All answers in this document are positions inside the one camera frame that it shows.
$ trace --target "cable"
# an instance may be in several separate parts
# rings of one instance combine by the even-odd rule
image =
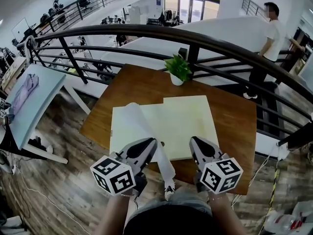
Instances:
[[[44,194],[42,194],[40,191],[37,191],[37,190],[34,190],[34,189],[31,189],[31,188],[28,188],[27,184],[25,183],[25,180],[24,180],[24,176],[22,174],[22,172],[20,171],[21,175],[22,175],[22,180],[26,186],[26,188],[28,190],[31,190],[31,191],[34,191],[34,192],[37,192],[39,193],[41,196],[45,197],[52,205],[54,205],[59,211],[63,212],[64,214],[66,214],[70,219],[72,219],[73,221],[75,221],[86,233],[88,233],[89,235],[91,235],[89,232],[87,232],[87,230],[79,223],[77,222],[75,219],[73,219],[69,214],[67,214],[65,211],[61,210],[59,207],[57,207],[54,203],[52,203],[52,201],[47,197],[45,196]]]
[[[254,181],[254,179],[256,178],[256,175],[259,173],[259,171],[268,163],[269,157],[270,157],[271,154],[273,153],[273,150],[274,150],[274,148],[275,148],[276,146],[274,146],[274,147],[272,148],[272,150],[271,150],[271,152],[269,153],[268,157],[263,161],[263,163],[260,165],[260,168],[255,172],[253,178],[250,180],[249,187],[250,187],[250,185],[253,183],[253,181]],[[278,146],[278,155],[277,155],[277,158],[279,158],[279,153],[280,153],[280,146]],[[233,210],[234,210],[234,204],[238,201],[238,199],[241,198],[241,196],[242,196],[242,195],[238,195],[238,194],[237,194],[237,195],[234,197],[234,199],[233,199],[233,201],[232,201],[232,203],[231,203],[231,207],[232,207]]]
[[[267,158],[263,161],[263,163],[260,165],[260,168],[255,172],[253,178],[252,178],[252,179],[250,180],[250,182],[249,182],[249,187],[250,187],[250,185],[253,183],[253,181],[254,181],[256,175],[259,173],[259,171],[268,163],[269,157],[270,157],[270,155],[268,155],[268,157],[267,157]],[[238,199],[240,199],[241,196],[242,196],[242,195],[236,195],[236,196],[234,197],[234,199],[233,199],[233,201],[232,201],[232,203],[231,203],[231,207],[232,207],[233,210],[234,210],[234,204],[238,201]]]
[[[13,192],[13,190],[12,190],[12,188],[11,188],[11,180],[10,180],[10,182],[9,182],[9,188],[10,188],[11,192]],[[26,206],[27,206],[28,215],[26,215],[26,214],[23,212],[23,213],[24,213],[24,217],[30,218],[30,209],[29,209],[29,205],[28,205],[28,203],[26,202],[26,200],[24,199],[23,194],[21,193],[21,189],[20,189],[19,184],[17,184],[17,189],[18,189],[18,192],[19,192],[19,194],[20,194],[22,200],[24,201],[24,203],[25,203]]]
[[[5,150],[2,150],[2,149],[0,149],[0,151],[4,153],[5,158],[7,159],[8,156],[9,156],[9,152],[8,152],[8,151],[5,151]]]
[[[268,216],[268,214],[272,210],[272,205],[273,205],[274,196],[275,196],[275,190],[276,190],[276,179],[277,179],[277,174],[278,174],[277,173],[277,171],[278,171],[278,163],[279,163],[279,160],[277,161],[276,166],[275,166],[275,176],[274,176],[274,182],[273,182],[273,190],[272,190],[272,194],[271,194],[271,197],[270,197],[270,201],[269,201],[269,205],[268,205],[268,213],[266,214],[266,217]],[[266,217],[265,217],[265,220],[263,221],[263,225],[262,225],[258,235],[260,235],[260,233],[264,229]]]
[[[136,210],[138,210],[137,197],[134,199],[134,203],[136,204]]]

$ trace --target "hair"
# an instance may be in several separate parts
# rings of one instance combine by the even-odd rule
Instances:
[[[278,6],[275,3],[273,3],[273,2],[266,2],[266,3],[264,3],[264,6],[267,6],[270,12],[274,11],[276,16],[279,16],[279,8],[278,8]]]

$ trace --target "white box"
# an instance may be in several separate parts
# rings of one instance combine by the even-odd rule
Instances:
[[[215,194],[234,189],[243,173],[234,158],[207,163],[200,179]]]
[[[113,196],[136,186],[132,168],[107,156],[103,156],[90,169],[99,187]]]

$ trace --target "purple cloth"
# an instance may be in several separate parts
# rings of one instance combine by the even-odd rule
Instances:
[[[37,87],[39,83],[39,77],[35,74],[28,74],[24,84],[18,90],[15,95],[15,98],[12,102],[12,106],[9,109],[10,114],[16,115],[20,108],[25,103],[28,96],[32,93],[32,91]]]

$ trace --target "white panel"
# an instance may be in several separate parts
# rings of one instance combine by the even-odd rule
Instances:
[[[24,32],[29,29],[29,25],[25,18],[23,18],[13,29],[12,33],[16,40],[19,42],[24,37]]]

